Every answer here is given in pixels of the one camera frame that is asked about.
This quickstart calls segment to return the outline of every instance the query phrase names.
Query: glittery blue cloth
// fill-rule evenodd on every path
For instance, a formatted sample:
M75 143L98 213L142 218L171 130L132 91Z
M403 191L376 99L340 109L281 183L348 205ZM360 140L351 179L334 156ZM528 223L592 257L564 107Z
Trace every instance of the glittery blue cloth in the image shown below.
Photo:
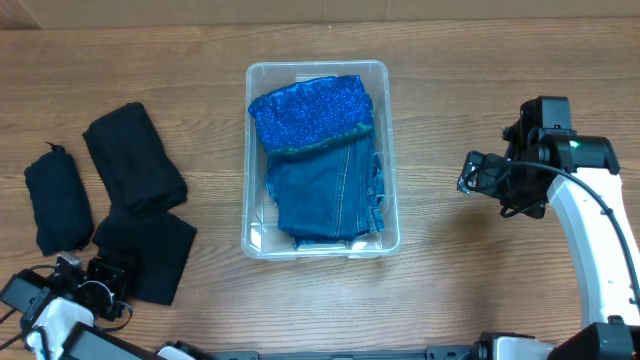
M373 131L373 105L359 75L295 83L255 99L249 114L268 155L293 155Z

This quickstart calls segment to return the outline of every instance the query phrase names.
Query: blue jeans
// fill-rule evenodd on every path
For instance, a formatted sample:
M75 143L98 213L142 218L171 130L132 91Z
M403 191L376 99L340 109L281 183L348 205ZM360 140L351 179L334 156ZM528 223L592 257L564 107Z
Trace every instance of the blue jeans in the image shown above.
M297 246L352 241L384 228L384 182L370 136L312 156L270 156L267 191L278 228Z

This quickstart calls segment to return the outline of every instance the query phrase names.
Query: wood grain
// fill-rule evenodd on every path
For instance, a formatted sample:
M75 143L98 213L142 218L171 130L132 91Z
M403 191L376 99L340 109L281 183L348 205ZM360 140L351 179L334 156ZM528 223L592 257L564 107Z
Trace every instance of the wood grain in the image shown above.
M189 201L174 212L199 231L176 300L135 302L119 333L148 349L176 339L211 351L420 349L482 330L567 339L580 303L553 213L504 220L495 201L455 190L466 153L502 153L500 129L540 94L568 96L574 127L612 141L640 233L637 19L5 31L0 53L0 284L53 261L36 246L22 175L44 141L75 156L96 223L109 199L81 134L118 106L145 104L186 178ZM311 59L389 68L396 256L271 263L240 250L245 71ZM14 345L0 358L31 357Z

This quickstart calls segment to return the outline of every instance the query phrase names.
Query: clear plastic container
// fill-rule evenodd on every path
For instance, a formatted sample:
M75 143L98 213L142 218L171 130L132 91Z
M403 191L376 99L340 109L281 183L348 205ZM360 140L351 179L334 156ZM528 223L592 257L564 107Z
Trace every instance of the clear plastic container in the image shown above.
M255 120L246 111L251 102L272 90L323 76L360 75L373 101L376 142L384 172L385 199L381 206L385 229L358 237L351 245L303 245L296 250L289 234L278 230L278 206L265 189L266 153L256 136ZM244 206L242 250L247 256L265 260L299 257L349 256L374 258L396 253L402 242L398 221L397 178L389 74L375 60L292 63L255 63L247 70L247 106L244 153Z

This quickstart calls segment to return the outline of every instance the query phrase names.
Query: black cable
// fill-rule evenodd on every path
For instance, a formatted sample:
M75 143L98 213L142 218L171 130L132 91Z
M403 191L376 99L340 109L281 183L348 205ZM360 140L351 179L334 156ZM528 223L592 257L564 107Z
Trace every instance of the black cable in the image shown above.
M516 154L516 156L513 158L513 160L514 161L518 160L518 154ZM485 191L487 189L491 189L492 187L496 187L497 188L497 186L500 185L500 183L502 183L504 180L508 180L507 177L509 176L510 173L511 173L511 168L508 168L507 170L504 171L504 173L502 173L502 175L500 175L500 177L498 177L496 179L496 181L492 182L491 184L485 185L485 186L468 186L468 182L465 183L465 186L467 188L469 188L470 190L477 191L477 192Z
M532 206L537 205L540 201L536 200L534 202L532 202L529 205L523 206L520 209L517 210L512 210L510 212L507 212L507 210L509 210L508 206L503 206L502 210L500 210L500 216L502 216L505 219L508 219L510 217L516 216L518 214L520 214L523 211L527 211L528 209L530 209Z
M55 270L56 267L54 265L36 265L36 266L32 266L29 268L29 270L38 270L38 269L53 269Z
M114 332L114 331L122 330L122 329L124 329L125 326L127 326L127 324L129 324L129 321L131 321L131 318L133 317L133 307L131 305L127 304L124 301L116 301L116 304L117 303L120 303L120 304L124 305L129 310L129 318L127 319L127 321L124 324L122 324L120 326L113 327L113 328L105 328L105 329L103 329L103 328L101 328L99 326L96 326L96 328L98 328L99 330L102 330L103 332L108 333L108 332Z
M20 338L22 337L23 333L19 333L18 335L12 337L10 340L8 340L7 342L5 342L4 344L0 345L0 351L8 348L11 344L13 344L14 342L20 340Z
M8 318L10 318L10 317L11 317L11 315L13 315L16 311L18 311L18 310L17 310L17 309L11 309L11 310L9 310L9 312L8 312L8 313L6 313L6 314L2 317L2 319L0 319L0 324L2 324L5 320L7 320Z
M489 165L489 166L485 166L482 168L477 168L472 170L469 174L467 174L464 177L464 184L465 186L467 186L469 184L469 180L471 180L471 177L473 177L474 175L478 174L481 171L485 171L487 169L492 169L492 168L498 168L498 167L530 167L530 168L537 168L537 169L541 169L541 170L546 170L549 171L551 173L554 173L556 175L559 176L563 176L571 181L573 181L576 185L580 186L582 189L584 189L589 195L591 195L591 197L598 203L598 205L600 205L600 207L602 208L602 211L604 212L604 215L607 215L607 217L609 218L609 221L611 222L611 225L613 226L613 229L616 232L616 235L618 235L618 240L620 241L620 247L622 248L622 254L624 255L624 260L627 263L627 270L629 271L629 278L631 279L631 286L633 288L633 296L635 297L636 300L636 306L638 307L638 311L640 312L640 285L638 284L638 277L636 275L636 268L633 265L633 260L631 259L631 250L629 250L629 246L627 245L627 240L624 237L624 233L622 232L622 228L620 227L620 224L618 223L618 220L616 220L615 215L613 215L613 209L611 209L609 206L607 206L607 203L604 202L604 200L602 200L602 198L600 197L600 195L598 195L598 193L596 193L591 187L589 187L589 185L585 184L582 180L578 179L577 177L566 173L560 169L554 168L553 166L549 166L549 165L544 165L544 164L538 164L538 163L534 163L531 161L511 161L511 162L506 162L503 164L493 164L493 165Z

